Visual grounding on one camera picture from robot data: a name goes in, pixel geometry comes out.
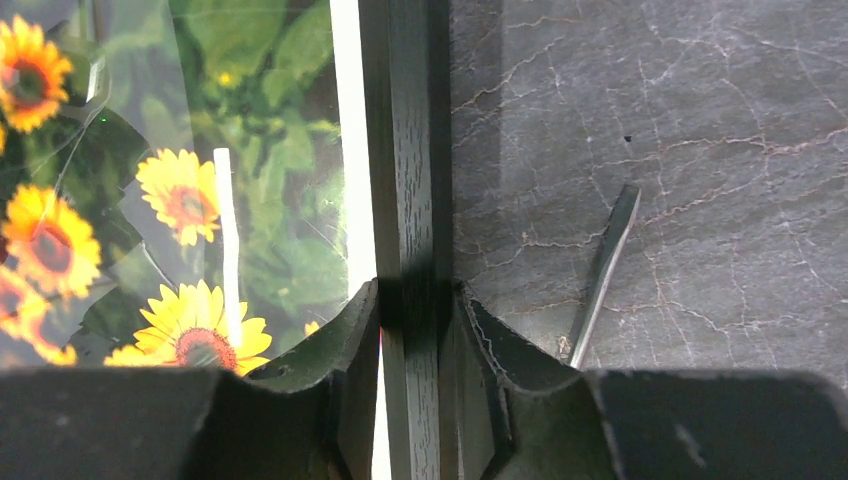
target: sunflower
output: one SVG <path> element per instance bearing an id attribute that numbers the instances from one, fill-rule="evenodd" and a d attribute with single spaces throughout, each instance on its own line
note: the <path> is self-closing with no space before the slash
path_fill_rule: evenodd
<path id="1" fill-rule="evenodd" d="M 180 245 L 195 245 L 197 236 L 214 239 L 220 215 L 215 189 L 215 165 L 200 164 L 197 154 L 159 150 L 138 166 L 136 178 L 144 200 L 156 211 L 160 222 L 173 228 Z"/>
<path id="2" fill-rule="evenodd" d="M 135 345 L 126 345 L 112 351 L 112 355 L 103 360 L 107 367 L 153 367 L 162 362 L 155 355 L 145 355 Z"/>
<path id="3" fill-rule="evenodd" d="M 0 265 L 0 329 L 38 351 L 51 347 L 41 337 L 48 303 L 21 277 Z"/>
<path id="4" fill-rule="evenodd" d="M 18 258 L 18 272 L 45 292 L 83 297 L 98 276 L 100 245 L 91 225 L 52 188 L 19 185 L 2 224 L 6 249 Z"/>
<path id="5" fill-rule="evenodd" d="M 77 364 L 77 351 L 72 345 L 68 345 L 64 350 L 53 347 L 46 351 L 36 351 L 52 365 L 68 367 Z"/>
<path id="6" fill-rule="evenodd" d="M 73 66 L 53 42 L 44 41 L 40 26 L 18 15 L 11 29 L 0 22 L 0 53 L 0 104 L 9 125 L 28 133 L 68 101 L 62 84 Z"/>
<path id="7" fill-rule="evenodd" d="M 318 325 L 318 322 L 312 321 L 303 326 L 303 334 L 308 337 L 317 332 L 320 328 L 321 325 Z"/>
<path id="8" fill-rule="evenodd" d="M 257 356 L 271 345 L 271 336 L 262 332 L 264 318 L 242 322 L 242 345 L 230 343 L 221 287 L 210 291 L 201 280 L 196 287 L 180 285 L 178 293 L 164 285 L 160 292 L 162 300 L 148 301 L 151 311 L 141 310 L 151 326 L 135 332 L 135 345 L 114 351 L 104 364 L 218 366 L 245 375 L 268 361 Z M 239 320 L 245 313 L 247 303 L 241 302 Z"/>

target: dark wooden strip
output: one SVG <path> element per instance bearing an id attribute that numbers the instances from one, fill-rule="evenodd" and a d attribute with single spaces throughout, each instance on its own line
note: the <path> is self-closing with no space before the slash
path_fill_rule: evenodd
<path id="1" fill-rule="evenodd" d="M 393 478 L 439 478 L 452 276 L 446 0 L 360 0 Z"/>

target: white strip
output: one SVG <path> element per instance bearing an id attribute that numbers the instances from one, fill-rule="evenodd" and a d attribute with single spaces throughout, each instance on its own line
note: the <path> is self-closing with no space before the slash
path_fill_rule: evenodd
<path id="1" fill-rule="evenodd" d="M 215 162 L 215 186 L 221 210 L 221 236 L 224 243 L 224 311 L 227 312 L 227 330 L 230 345 L 241 347 L 241 308 L 238 295 L 238 249 L 236 210 L 233 205 L 233 180 L 230 172 L 230 149 L 212 151 Z"/>
<path id="2" fill-rule="evenodd" d="M 353 296 L 363 282 L 377 276 L 358 3 L 330 0 L 345 174 L 348 297 Z M 380 352 L 374 451 L 371 456 L 371 478 L 379 480 L 392 478 L 382 357 Z"/>

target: glass pane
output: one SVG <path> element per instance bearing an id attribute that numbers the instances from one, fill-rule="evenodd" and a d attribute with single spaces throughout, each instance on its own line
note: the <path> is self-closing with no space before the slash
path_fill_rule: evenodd
<path id="1" fill-rule="evenodd" d="M 374 267 L 361 67 L 337 75 L 333 17 L 3 2 L 0 368 L 243 375 L 340 311 Z"/>

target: flower center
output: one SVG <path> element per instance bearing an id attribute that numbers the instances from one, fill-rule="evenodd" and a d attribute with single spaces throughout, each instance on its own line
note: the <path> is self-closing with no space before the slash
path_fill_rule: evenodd
<path id="1" fill-rule="evenodd" d="M 9 92 L 15 97 L 15 103 L 28 108 L 39 105 L 44 101 L 47 90 L 47 79 L 35 65 L 21 62 L 14 67 L 12 84 L 8 85 Z"/>
<path id="2" fill-rule="evenodd" d="M 177 363 L 185 367 L 234 369 L 236 352 L 220 333 L 208 328 L 190 328 L 177 340 Z"/>
<path id="3" fill-rule="evenodd" d="M 44 226 L 36 232 L 32 249 L 41 264 L 52 272 L 65 273 L 71 266 L 68 237 L 52 225 Z"/>
<path id="4" fill-rule="evenodd" d="M 174 192 L 174 197 L 181 215 L 188 219 L 186 223 L 203 223 L 208 208 L 206 198 L 200 192 L 192 188 L 180 188 Z"/>

